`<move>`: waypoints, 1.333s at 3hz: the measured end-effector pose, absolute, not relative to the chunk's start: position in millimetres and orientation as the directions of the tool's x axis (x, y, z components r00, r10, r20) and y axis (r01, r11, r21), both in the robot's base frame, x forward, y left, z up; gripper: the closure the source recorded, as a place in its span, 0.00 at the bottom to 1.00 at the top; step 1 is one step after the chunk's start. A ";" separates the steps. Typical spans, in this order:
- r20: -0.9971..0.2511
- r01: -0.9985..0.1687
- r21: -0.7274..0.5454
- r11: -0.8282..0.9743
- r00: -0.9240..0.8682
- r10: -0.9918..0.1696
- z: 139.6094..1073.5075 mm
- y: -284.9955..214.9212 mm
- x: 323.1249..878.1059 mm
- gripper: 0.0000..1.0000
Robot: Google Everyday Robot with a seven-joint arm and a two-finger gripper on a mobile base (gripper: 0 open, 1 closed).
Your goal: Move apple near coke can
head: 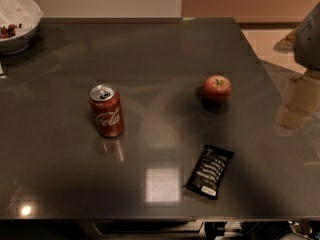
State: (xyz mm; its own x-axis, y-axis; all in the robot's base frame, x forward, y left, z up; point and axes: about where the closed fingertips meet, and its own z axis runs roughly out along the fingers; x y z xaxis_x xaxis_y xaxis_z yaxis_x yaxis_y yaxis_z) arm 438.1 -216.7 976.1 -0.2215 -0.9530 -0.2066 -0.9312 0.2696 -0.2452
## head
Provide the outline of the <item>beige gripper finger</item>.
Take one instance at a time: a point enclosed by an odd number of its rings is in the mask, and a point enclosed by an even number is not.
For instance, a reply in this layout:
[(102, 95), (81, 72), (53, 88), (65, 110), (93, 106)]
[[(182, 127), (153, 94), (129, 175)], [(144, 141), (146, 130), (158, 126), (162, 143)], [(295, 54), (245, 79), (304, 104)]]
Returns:
[(283, 103), (276, 115), (276, 125), (285, 131), (297, 130), (319, 108), (320, 72), (306, 71), (288, 81)]

